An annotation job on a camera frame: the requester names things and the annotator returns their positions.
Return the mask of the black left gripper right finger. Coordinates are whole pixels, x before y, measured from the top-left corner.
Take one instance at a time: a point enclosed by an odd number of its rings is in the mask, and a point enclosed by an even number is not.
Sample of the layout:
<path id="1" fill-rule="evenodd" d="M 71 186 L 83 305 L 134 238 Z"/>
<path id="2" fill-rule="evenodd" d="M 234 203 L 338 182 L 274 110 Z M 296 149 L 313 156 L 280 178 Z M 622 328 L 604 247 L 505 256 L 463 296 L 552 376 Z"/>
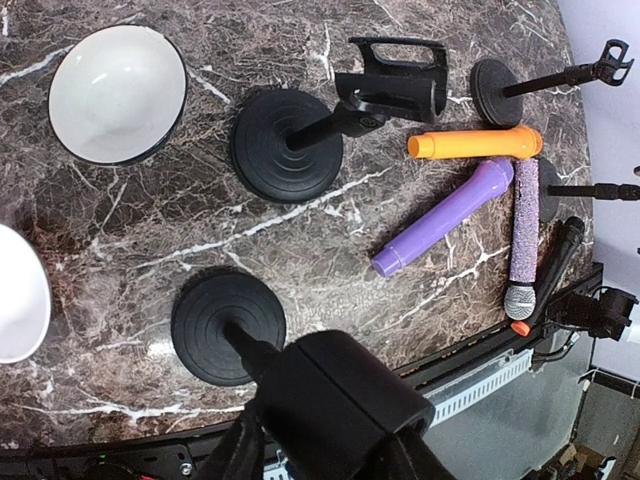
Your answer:
<path id="1" fill-rule="evenodd" d="M 376 452 L 373 479 L 452 480 L 454 476 L 413 429 L 390 437 Z"/>

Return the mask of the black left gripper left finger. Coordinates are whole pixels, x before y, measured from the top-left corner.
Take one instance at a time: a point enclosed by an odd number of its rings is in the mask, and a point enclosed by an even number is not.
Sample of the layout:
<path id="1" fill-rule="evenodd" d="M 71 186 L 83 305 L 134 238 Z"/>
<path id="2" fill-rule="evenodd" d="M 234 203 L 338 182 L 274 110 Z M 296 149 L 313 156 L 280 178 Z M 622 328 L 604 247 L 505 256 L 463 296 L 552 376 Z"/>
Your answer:
<path id="1" fill-rule="evenodd" d="M 255 401 L 245 404 L 205 462 L 195 479 L 260 480 L 263 478 L 265 434 Z"/>

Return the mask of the glitter microphone silver head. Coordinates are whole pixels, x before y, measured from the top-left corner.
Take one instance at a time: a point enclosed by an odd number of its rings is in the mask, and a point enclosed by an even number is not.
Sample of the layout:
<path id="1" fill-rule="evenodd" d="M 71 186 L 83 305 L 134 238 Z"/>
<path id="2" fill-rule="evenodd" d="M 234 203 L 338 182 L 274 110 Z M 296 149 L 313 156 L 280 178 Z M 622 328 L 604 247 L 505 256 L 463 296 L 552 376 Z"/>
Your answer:
<path id="1" fill-rule="evenodd" d="M 515 164 L 512 245 L 504 310 L 524 321 L 536 307 L 534 283 L 539 241 L 539 166 L 536 159 Z"/>

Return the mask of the tall stand large clip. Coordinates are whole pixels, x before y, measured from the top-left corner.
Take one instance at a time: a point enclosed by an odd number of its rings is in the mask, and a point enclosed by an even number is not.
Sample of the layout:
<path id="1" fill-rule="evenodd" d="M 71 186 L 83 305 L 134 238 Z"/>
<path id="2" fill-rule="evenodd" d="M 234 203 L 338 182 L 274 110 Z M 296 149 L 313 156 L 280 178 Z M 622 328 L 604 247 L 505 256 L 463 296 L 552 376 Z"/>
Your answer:
<path id="1" fill-rule="evenodd" d="M 334 109 L 296 89 L 264 91 L 237 116 L 230 139 L 239 180 L 279 204 L 315 199 L 334 182 L 343 140 L 383 127 L 392 118 L 432 123 L 447 102 L 448 55 L 436 41 L 352 37 L 360 74 L 338 73 Z"/>

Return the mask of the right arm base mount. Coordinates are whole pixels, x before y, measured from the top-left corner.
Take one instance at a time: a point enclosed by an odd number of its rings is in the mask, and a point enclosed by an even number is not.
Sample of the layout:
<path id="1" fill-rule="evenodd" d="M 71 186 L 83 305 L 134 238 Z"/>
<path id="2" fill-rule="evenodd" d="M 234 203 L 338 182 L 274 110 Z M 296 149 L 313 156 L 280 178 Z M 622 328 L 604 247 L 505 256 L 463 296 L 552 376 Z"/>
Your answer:
<path id="1" fill-rule="evenodd" d="M 546 320 L 560 329 L 586 332 L 594 339 L 620 341 L 632 325 L 639 299 L 626 291 L 601 287 L 592 295 L 571 292 L 552 304 Z"/>

